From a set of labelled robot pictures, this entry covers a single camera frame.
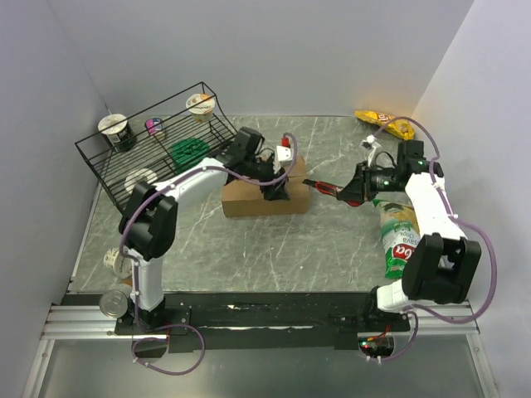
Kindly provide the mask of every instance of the black wire rack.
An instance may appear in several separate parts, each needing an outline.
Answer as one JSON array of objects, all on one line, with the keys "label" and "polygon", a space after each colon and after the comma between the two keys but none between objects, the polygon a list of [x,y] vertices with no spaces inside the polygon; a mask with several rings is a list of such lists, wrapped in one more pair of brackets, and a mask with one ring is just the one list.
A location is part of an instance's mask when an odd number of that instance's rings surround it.
[{"label": "black wire rack", "polygon": [[[208,122],[197,122],[185,105],[187,98],[193,94],[207,94],[213,97],[221,118],[214,111]],[[161,107],[166,109],[173,104],[176,109],[184,109],[170,116],[157,114],[157,109]],[[153,117],[159,117],[163,121],[165,138],[159,139],[157,136],[149,135],[148,129],[144,127],[145,121]],[[129,174],[147,168],[157,176],[152,182],[166,180],[186,171],[201,159],[223,150],[236,136],[236,129],[223,112],[217,94],[205,82],[199,82],[179,91],[129,116],[127,121],[136,140],[136,144],[128,152],[119,152],[117,146],[100,132],[76,142],[77,150],[83,160],[121,213],[124,213],[130,196],[125,186]],[[186,138],[200,139],[208,145],[207,150],[202,153],[190,153],[185,157],[185,161],[177,164],[171,155],[172,146]],[[102,145],[106,147],[104,151],[101,151]]]}]

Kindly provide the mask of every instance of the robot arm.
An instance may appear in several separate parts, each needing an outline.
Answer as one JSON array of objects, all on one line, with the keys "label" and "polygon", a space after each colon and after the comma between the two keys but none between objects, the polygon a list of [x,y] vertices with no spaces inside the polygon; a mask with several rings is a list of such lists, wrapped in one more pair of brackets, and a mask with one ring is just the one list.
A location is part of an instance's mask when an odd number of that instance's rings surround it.
[{"label": "robot arm", "polygon": [[[274,154],[267,159],[258,156],[264,142],[262,135],[255,130],[242,128],[224,151],[212,158],[203,159],[197,166],[185,173],[153,185],[139,182],[135,185],[119,224],[120,234],[133,214],[156,191],[165,190],[155,201],[139,215],[130,227],[125,242],[129,253],[138,259],[134,267],[134,302],[136,292],[139,295],[139,308],[142,320],[150,326],[160,323],[159,314],[164,310],[162,289],[163,255],[169,250],[175,238],[178,210],[182,210],[205,197],[208,193],[229,183],[233,177],[229,171],[269,182],[285,173],[283,166],[292,162],[289,148],[278,146]],[[183,174],[201,169],[182,181]],[[264,198],[269,201],[289,199],[285,190],[286,179],[274,185],[261,187]]]},{"label": "robot arm", "polygon": [[421,240],[407,261],[402,279],[377,289],[378,309],[382,311],[399,312],[410,300],[462,303],[468,294],[481,248],[478,242],[467,240],[448,217],[437,191],[439,187],[446,199],[439,163],[434,164],[434,177],[435,183],[424,158],[423,142],[411,140],[399,144],[395,167],[378,168],[361,162],[353,180],[337,193],[338,200],[361,203],[371,201],[378,192],[405,191],[412,201]]}]

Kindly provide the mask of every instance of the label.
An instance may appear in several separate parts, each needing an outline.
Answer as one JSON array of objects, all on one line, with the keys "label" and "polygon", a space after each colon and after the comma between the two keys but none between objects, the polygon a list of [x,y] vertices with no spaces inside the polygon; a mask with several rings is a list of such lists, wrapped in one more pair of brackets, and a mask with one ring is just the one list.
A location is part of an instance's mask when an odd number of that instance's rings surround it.
[{"label": "label", "polygon": [[107,136],[107,138],[109,139],[109,141],[111,143],[119,143],[120,142],[118,134],[110,134],[110,135]]},{"label": "label", "polygon": [[127,131],[127,128],[125,128],[116,135],[118,135],[120,141],[123,141],[124,138],[127,138],[129,136],[129,131]]},{"label": "label", "polygon": [[186,101],[186,107],[193,114],[206,114],[213,110],[215,106],[214,97],[206,94],[194,94]]},{"label": "label", "polygon": [[410,245],[396,245],[392,248],[392,257],[395,259],[409,260],[415,248]]},{"label": "label", "polygon": [[391,118],[389,118],[389,115],[388,114],[377,114],[378,115],[378,121],[380,122],[388,122],[389,120],[391,120]]},{"label": "label", "polygon": [[107,250],[107,253],[105,253],[105,257],[103,258],[103,264],[105,265],[105,267],[112,268],[114,266],[114,261],[116,260],[118,253],[118,248]]},{"label": "label", "polygon": [[148,129],[149,135],[154,135],[158,131],[162,131],[163,125],[162,125],[162,119],[159,118],[153,118],[146,122],[146,129]]},{"label": "label", "polygon": [[125,257],[120,256],[120,262],[118,264],[118,269],[114,270],[114,273],[119,278],[127,278],[131,275],[131,261]]}]

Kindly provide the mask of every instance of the brown box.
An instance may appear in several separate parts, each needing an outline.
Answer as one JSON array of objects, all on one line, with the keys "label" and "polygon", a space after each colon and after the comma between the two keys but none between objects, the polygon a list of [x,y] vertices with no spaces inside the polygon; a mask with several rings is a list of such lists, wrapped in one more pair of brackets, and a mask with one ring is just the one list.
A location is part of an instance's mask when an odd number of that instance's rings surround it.
[{"label": "brown box", "polygon": [[260,187],[235,180],[223,187],[222,206],[226,217],[273,216],[302,214],[309,209],[309,187],[302,183],[306,178],[306,163],[301,156],[285,184],[288,201],[266,201]]}]

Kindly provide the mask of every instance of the chip bag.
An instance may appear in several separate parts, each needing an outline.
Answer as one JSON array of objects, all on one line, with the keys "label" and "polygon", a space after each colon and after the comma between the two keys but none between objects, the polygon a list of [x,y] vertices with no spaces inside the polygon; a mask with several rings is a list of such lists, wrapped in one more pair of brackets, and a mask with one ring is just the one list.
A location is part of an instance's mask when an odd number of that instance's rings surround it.
[{"label": "chip bag", "polygon": [[[364,122],[377,124],[383,126],[386,122],[393,119],[394,116],[390,114],[380,114],[372,110],[357,110],[354,112],[356,117]],[[386,128],[386,131],[404,140],[413,139],[415,137],[415,130],[407,120],[397,120],[392,122]]]},{"label": "chip bag", "polygon": [[373,204],[380,211],[385,277],[401,278],[407,261],[421,239],[417,216],[413,207],[401,203],[375,199]]}]

